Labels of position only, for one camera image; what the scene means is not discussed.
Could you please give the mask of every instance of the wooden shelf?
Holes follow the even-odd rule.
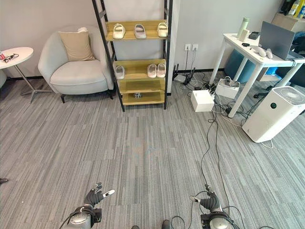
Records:
[[[123,105],[163,104],[164,92],[143,93],[141,98],[135,98],[133,94],[122,95]]]
[[[147,66],[151,63],[156,65],[160,63],[166,63],[165,59],[154,59],[154,60],[136,60],[136,61],[115,61],[114,69],[116,66],[123,66],[125,69],[125,77],[120,81],[127,80],[157,80],[156,78],[149,78],[147,76]]]
[[[137,40],[134,36],[133,29],[136,24],[141,24],[145,28],[146,33],[146,40],[164,40],[167,39],[167,37],[159,37],[158,36],[158,25],[159,23],[164,22],[166,23],[166,20],[153,20],[153,21],[108,21],[106,22],[107,27],[107,35],[106,35],[106,41],[112,42],[112,41],[131,41],[131,40]],[[113,36],[113,28],[115,24],[122,24],[124,28],[126,29],[126,33],[122,39],[114,39]]]
[[[121,94],[128,93],[147,93],[147,92],[164,92],[165,79],[158,78],[158,80],[146,81],[122,81],[119,85]]]

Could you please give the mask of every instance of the laptop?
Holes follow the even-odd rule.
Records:
[[[259,44],[283,60],[303,59],[302,55],[290,50],[294,37],[294,32],[263,21]]]

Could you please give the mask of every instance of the white slipper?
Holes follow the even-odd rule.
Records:
[[[117,66],[115,68],[115,76],[118,80],[124,79],[125,77],[125,69],[123,66]]]
[[[157,31],[158,31],[158,36],[159,37],[167,37],[167,35],[168,35],[168,26],[167,26],[167,24],[163,23],[163,22],[159,23]]]
[[[113,28],[113,35],[112,37],[114,39],[122,39],[124,37],[126,33],[126,30],[124,28],[124,26],[122,26],[121,24],[115,24],[114,28]]]
[[[156,76],[157,76],[157,65],[155,65],[154,63],[148,65],[147,76],[149,78],[156,78]]]
[[[146,38],[145,28],[141,24],[136,24],[134,26],[133,32],[134,32],[136,39],[145,39]]]
[[[166,67],[164,63],[158,64],[158,69],[157,69],[157,77],[159,78],[164,78],[166,73]]]

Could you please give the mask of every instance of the wall socket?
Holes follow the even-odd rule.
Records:
[[[187,51],[187,50],[190,51],[191,50],[191,44],[186,44],[185,47],[184,47],[184,50],[185,51]]]
[[[198,44],[193,44],[192,51],[198,50]]]

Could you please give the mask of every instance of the beige cushion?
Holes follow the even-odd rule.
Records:
[[[95,60],[88,32],[58,32],[66,48],[69,61]]]

